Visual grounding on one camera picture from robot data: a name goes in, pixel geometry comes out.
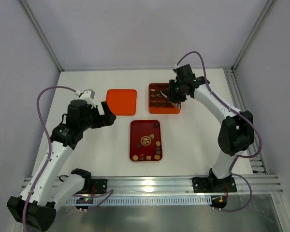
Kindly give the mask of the orange box lid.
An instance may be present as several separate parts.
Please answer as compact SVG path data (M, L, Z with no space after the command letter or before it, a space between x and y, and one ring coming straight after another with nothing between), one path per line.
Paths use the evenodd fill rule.
M135 89L109 89L106 102L116 116L133 116L136 113L137 91Z

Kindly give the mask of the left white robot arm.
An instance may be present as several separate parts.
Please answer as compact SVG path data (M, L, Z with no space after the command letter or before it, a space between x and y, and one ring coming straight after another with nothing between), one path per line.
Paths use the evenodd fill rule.
M24 230L33 227L47 231L55 221L57 211L69 198L91 190L91 172L79 168L72 170L69 177L56 188L53 184L86 130L114 124L116 116L107 102L101 102L101 105L102 115L96 106L85 100L71 101L62 122L52 131L49 149L37 172L18 197L9 198L7 207L13 218L23 224Z

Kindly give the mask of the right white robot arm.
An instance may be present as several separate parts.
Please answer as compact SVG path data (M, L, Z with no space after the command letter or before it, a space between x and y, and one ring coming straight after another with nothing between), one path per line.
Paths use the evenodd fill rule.
M220 123L217 161L208 177L192 179L194 192L236 192L231 172L237 159L254 143L252 113L242 112L221 98L205 76L196 77L190 65L176 65L174 72L176 78L169 81L168 100L179 104L190 96L202 103Z

